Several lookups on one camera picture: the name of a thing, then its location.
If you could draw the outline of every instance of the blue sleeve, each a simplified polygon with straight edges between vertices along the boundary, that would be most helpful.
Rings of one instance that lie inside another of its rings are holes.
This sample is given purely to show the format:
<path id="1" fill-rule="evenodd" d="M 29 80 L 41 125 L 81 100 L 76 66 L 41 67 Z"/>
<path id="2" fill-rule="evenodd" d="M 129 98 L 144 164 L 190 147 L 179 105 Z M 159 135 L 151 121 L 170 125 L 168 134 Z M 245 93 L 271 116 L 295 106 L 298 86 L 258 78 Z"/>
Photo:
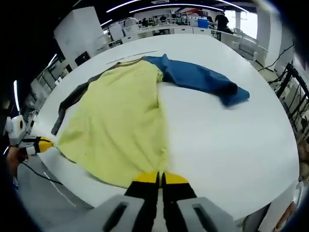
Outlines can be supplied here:
<path id="1" fill-rule="evenodd" d="M 161 70 L 164 82 L 214 94 L 225 106 L 241 103 L 250 97 L 248 91 L 238 87 L 226 76 L 202 66 L 169 60 L 166 54 L 162 57 L 146 57 L 145 60 Z"/>

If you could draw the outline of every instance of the blue container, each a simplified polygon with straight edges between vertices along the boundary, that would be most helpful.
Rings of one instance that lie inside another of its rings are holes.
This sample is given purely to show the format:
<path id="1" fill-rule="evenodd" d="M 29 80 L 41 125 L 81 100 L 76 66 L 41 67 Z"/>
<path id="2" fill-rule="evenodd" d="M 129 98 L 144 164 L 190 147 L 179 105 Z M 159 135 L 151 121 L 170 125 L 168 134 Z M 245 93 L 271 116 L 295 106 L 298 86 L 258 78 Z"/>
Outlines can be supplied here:
<path id="1" fill-rule="evenodd" d="M 208 20 L 204 18 L 199 18 L 197 20 L 197 24 L 199 28 L 208 28 Z"/>

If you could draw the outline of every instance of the white table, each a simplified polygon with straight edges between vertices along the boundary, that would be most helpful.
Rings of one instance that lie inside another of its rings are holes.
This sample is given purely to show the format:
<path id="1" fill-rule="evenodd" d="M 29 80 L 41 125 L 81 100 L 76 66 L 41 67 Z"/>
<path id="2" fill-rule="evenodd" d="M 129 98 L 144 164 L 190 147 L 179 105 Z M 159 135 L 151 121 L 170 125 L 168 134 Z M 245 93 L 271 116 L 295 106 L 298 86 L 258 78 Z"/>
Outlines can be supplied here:
<path id="1" fill-rule="evenodd" d="M 297 147 L 288 117 L 263 77 L 240 55 L 207 35 L 162 35 L 107 50 L 73 70 L 42 107 L 34 131 L 51 136 L 59 104 L 81 83 L 129 55 L 154 51 L 170 59 L 202 65 L 226 75 L 250 92 L 250 99 L 226 108 L 213 95 L 158 85 L 168 120 L 169 171 L 187 178 L 199 197 L 207 197 L 239 219 L 283 193 L 298 178 Z M 138 55 L 122 61 L 140 58 Z M 71 107 L 57 139 L 74 108 Z M 98 181 L 51 148 L 40 155 L 71 192 L 96 207 L 125 189 Z"/>

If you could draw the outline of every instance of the ceiling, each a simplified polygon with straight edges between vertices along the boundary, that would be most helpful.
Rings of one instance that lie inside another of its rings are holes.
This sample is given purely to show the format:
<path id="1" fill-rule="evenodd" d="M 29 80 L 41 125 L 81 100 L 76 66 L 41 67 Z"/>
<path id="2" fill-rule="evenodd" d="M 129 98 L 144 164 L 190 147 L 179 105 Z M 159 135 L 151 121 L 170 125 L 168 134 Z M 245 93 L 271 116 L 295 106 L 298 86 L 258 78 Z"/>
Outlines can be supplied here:
<path id="1" fill-rule="evenodd" d="M 128 12 L 151 5 L 150 0 L 141 0 L 110 13 L 107 10 L 129 0 L 49 0 L 49 1 L 9 1 L 3 29 L 5 35 L 4 56 L 5 74 L 0 85 L 1 100 L 11 98 L 12 82 L 17 79 L 23 86 L 21 98 L 29 91 L 30 82 L 46 67 L 60 49 L 53 38 L 53 31 L 63 18 L 73 9 L 94 6 L 100 23 L 109 19 L 114 21 L 125 18 Z M 251 0 L 228 0 L 229 2 L 253 2 Z M 216 0 L 170 0 L 170 3 L 193 3 L 214 6 Z M 220 6 L 230 10 L 237 8 Z M 254 7 L 243 8 L 255 12 Z"/>

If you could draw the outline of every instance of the window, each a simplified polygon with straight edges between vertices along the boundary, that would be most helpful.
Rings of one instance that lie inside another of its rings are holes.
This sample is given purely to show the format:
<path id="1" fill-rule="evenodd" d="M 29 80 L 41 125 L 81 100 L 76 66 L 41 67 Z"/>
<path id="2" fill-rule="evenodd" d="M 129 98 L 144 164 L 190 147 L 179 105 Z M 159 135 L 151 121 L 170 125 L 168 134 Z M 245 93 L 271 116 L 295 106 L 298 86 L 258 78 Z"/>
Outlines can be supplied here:
<path id="1" fill-rule="evenodd" d="M 229 23 L 228 27 L 233 30 L 236 27 L 236 12 L 235 11 L 225 11 L 225 16 L 227 17 Z"/>
<path id="2" fill-rule="evenodd" d="M 257 14 L 255 13 L 240 13 L 240 29 L 246 35 L 256 39 L 257 36 Z"/>

